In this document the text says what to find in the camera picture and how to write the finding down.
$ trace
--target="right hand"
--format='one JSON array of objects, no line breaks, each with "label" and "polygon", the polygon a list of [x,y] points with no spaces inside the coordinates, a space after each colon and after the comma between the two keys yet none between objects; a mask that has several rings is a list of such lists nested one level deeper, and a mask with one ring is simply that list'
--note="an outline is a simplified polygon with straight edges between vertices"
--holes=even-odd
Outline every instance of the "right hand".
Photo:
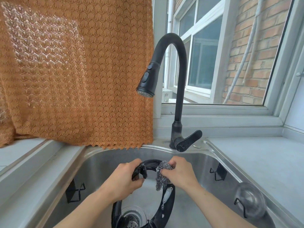
[{"label": "right hand", "polygon": [[175,166],[175,169],[162,169],[161,174],[167,177],[175,186],[187,191],[187,189],[199,185],[192,165],[186,159],[174,156],[168,163],[171,166]]}]

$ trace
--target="black round object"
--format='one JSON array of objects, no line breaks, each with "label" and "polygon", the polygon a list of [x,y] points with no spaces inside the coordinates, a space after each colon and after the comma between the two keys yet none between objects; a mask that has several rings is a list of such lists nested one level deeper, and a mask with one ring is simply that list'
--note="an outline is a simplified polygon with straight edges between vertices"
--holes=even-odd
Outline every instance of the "black round object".
[{"label": "black round object", "polygon": [[[136,169],[134,170],[132,174],[132,179],[134,179],[137,175],[142,174],[144,179],[147,178],[147,170],[153,170],[156,172],[156,168],[161,163],[161,160],[157,159],[150,159],[147,161],[142,162]],[[168,188],[172,187],[172,192],[166,201],[166,203],[163,203],[164,195]],[[173,204],[175,199],[175,186],[173,184],[168,184],[166,187],[163,187],[163,196],[161,203],[158,207],[157,212],[153,216],[153,218],[142,228],[165,228],[169,217],[172,212]],[[112,228],[127,228],[127,225],[130,221],[129,217],[122,217],[121,215],[121,205],[122,201],[118,201],[113,204],[112,207],[112,215],[111,215],[111,227]]]}]

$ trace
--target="faucet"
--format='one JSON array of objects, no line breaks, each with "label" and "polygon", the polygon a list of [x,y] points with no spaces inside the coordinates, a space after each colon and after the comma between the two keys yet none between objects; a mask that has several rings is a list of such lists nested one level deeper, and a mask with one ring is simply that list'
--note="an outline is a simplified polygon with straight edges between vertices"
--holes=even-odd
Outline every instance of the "faucet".
[{"label": "faucet", "polygon": [[174,122],[172,124],[171,140],[169,146],[171,149],[176,149],[179,152],[184,152],[194,142],[199,140],[202,137],[203,133],[201,130],[197,130],[187,138],[183,138],[181,135],[181,113],[183,110],[184,91],[187,77],[187,54],[184,43],[177,34],[167,33],[159,40],[155,47],[152,59],[146,69],[146,72],[143,74],[138,87],[136,88],[136,91],[138,94],[144,97],[154,97],[161,62],[165,51],[170,44],[173,44],[177,50],[179,58],[179,75],[177,83],[175,116]]}]

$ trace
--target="pipe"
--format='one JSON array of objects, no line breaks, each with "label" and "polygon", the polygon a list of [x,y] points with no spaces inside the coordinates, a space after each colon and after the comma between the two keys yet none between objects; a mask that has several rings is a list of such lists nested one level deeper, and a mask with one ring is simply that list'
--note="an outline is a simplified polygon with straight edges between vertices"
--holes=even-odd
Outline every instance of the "pipe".
[{"label": "pipe", "polygon": [[260,25],[261,25],[261,20],[262,20],[262,15],[259,14],[257,16],[257,27],[255,29],[255,35],[254,35],[254,40],[253,40],[253,46],[252,46],[252,52],[251,52],[251,56],[250,56],[250,59],[249,59],[249,62],[248,62],[248,65],[247,65],[247,69],[246,69],[246,73],[244,75],[244,79],[243,79],[243,84],[245,84],[245,81],[246,81],[246,78],[247,76],[249,75],[249,73],[251,72],[251,66],[252,66],[252,62],[253,62],[253,57],[254,57],[254,54],[257,50],[257,45],[258,45],[258,39],[259,39],[259,32],[260,32]]},{"label": "pipe", "polygon": [[255,13],[255,16],[254,16],[254,20],[253,20],[253,25],[252,25],[252,28],[251,28],[251,32],[250,32],[250,35],[249,35],[249,40],[248,40],[248,44],[247,44],[247,47],[246,47],[246,50],[245,50],[245,53],[244,53],[244,56],[242,58],[242,61],[241,61],[241,64],[240,64],[240,67],[238,68],[238,71],[232,81],[232,84],[228,90],[228,93],[227,93],[227,96],[224,100],[224,103],[223,104],[226,104],[228,99],[230,99],[230,96],[231,96],[231,93],[233,91],[233,88],[235,87],[235,84],[237,83],[237,80],[240,76],[240,73],[244,67],[244,64],[245,64],[245,61],[246,61],[246,58],[248,56],[248,53],[249,53],[249,50],[250,50],[250,47],[251,47],[251,44],[252,44],[252,41],[253,41],[253,37],[255,35],[255,31],[256,31],[256,22],[257,22],[257,17],[258,15],[260,15],[262,11],[262,1],[259,0],[258,1],[258,4],[257,4],[257,10],[256,10],[256,13]]},{"label": "pipe", "polygon": [[[174,0],[169,0],[168,6],[168,25],[167,25],[167,33],[171,33],[171,23],[172,23],[172,16],[173,16],[173,6]],[[170,54],[171,54],[171,45],[166,49],[165,54],[165,78],[164,78],[164,87],[169,88],[169,65],[170,65]]]}]

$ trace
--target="hand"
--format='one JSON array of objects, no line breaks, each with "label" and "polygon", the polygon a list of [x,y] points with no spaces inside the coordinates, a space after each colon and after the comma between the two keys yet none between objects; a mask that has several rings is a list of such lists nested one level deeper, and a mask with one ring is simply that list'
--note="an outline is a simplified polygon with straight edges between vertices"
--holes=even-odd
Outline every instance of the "hand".
[{"label": "hand", "polygon": [[183,157],[174,156],[169,162],[171,166],[175,166],[173,170],[162,169],[161,174],[177,187],[187,191],[188,188],[199,185],[191,163],[187,162]]},{"label": "hand", "polygon": [[110,177],[101,185],[98,191],[108,193],[112,203],[128,197],[134,190],[140,188],[145,179],[139,179],[139,176],[132,180],[132,174],[135,168],[142,163],[140,159],[135,159],[129,163],[121,163],[110,175]]}]

